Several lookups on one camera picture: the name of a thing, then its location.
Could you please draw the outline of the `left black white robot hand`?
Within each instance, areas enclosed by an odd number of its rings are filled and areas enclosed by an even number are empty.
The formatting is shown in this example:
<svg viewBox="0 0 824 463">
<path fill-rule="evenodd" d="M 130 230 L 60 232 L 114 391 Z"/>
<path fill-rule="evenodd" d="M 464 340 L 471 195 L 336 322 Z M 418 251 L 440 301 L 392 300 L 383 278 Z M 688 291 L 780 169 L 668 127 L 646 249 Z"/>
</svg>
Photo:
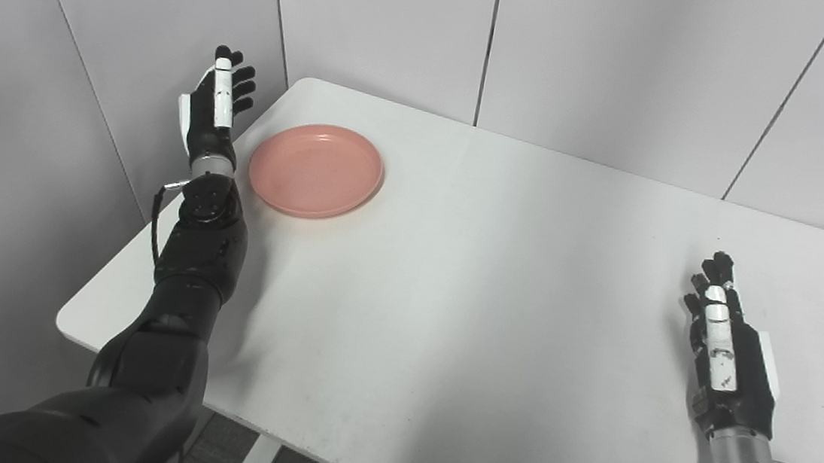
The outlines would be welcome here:
<svg viewBox="0 0 824 463">
<path fill-rule="evenodd" d="M 252 94 L 257 89 L 255 67 L 244 64 L 243 53 L 225 44 L 214 51 L 214 65 L 205 71 L 198 86 L 179 96 L 180 129 L 188 163 L 207 156 L 219 155 L 237 166 L 236 150 L 232 142 L 233 121 L 236 115 L 253 106 Z M 220 101 L 227 111 L 218 117 L 216 80 L 219 75 L 230 76 L 230 95 Z"/>
</svg>

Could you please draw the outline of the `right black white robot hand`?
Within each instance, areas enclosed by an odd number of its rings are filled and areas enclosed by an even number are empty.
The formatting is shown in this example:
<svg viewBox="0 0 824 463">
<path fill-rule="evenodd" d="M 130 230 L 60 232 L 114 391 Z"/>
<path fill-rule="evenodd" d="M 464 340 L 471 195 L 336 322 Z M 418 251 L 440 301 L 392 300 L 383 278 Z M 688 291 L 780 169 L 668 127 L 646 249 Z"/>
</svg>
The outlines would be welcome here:
<svg viewBox="0 0 824 463">
<path fill-rule="evenodd" d="M 771 441 L 773 388 L 761 334 L 746 323 L 733 270 L 733 258 L 716 251 L 691 277 L 694 291 L 683 296 L 697 380 L 692 413 L 708 437 L 739 428 Z"/>
</svg>

